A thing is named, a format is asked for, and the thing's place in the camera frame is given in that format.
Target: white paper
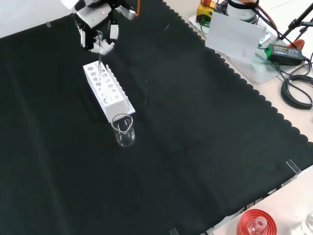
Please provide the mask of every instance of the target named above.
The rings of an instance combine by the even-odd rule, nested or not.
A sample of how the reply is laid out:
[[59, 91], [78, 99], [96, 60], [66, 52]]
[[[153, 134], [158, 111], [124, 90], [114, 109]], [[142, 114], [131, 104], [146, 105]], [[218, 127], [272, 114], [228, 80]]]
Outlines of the white paper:
[[205, 45], [232, 59], [249, 64], [262, 37], [263, 28], [213, 12]]

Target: black tablecloth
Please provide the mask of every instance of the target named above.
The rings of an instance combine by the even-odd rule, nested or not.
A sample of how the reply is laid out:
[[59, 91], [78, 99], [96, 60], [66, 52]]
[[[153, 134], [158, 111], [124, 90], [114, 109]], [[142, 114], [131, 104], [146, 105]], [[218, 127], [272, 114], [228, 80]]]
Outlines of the black tablecloth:
[[162, 1], [116, 17], [102, 61], [136, 109], [128, 148], [71, 16], [0, 40], [1, 234], [198, 235], [292, 177], [288, 159], [313, 164], [307, 138]]

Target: test tube rack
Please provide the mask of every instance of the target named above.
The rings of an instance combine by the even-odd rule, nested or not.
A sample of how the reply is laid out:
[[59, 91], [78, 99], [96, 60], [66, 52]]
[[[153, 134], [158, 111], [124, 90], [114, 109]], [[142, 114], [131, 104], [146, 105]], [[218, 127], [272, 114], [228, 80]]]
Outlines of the test tube rack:
[[135, 109], [119, 85], [111, 69], [101, 63], [101, 77], [98, 61], [83, 66], [87, 81], [109, 122], [118, 114], [133, 114]]

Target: metal stand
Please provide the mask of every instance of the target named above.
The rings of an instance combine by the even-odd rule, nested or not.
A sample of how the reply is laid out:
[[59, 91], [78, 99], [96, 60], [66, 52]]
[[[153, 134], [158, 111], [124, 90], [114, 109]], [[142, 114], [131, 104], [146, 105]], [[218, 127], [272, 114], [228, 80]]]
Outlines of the metal stand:
[[288, 30], [284, 33], [281, 40], [286, 38], [290, 34], [290, 32], [292, 32], [295, 28], [300, 27], [300, 26], [305, 26], [304, 28], [300, 30], [300, 35], [296, 39], [298, 40], [302, 36], [302, 34], [308, 30], [308, 27], [313, 26], [313, 19], [310, 22], [303, 22], [304, 18], [306, 18], [306, 16], [310, 14], [312, 10], [313, 10], [313, 3], [301, 14], [301, 16], [298, 19], [294, 19], [289, 24]]

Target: small glass beaker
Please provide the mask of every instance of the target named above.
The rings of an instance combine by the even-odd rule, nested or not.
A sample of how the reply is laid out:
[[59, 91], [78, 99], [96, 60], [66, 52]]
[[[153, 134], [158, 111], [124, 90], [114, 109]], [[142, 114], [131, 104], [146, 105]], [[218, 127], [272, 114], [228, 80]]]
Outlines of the small glass beaker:
[[313, 211], [301, 221], [300, 228], [304, 235], [313, 235]]
[[118, 114], [111, 122], [116, 142], [122, 146], [131, 146], [135, 141], [133, 118], [128, 114]]

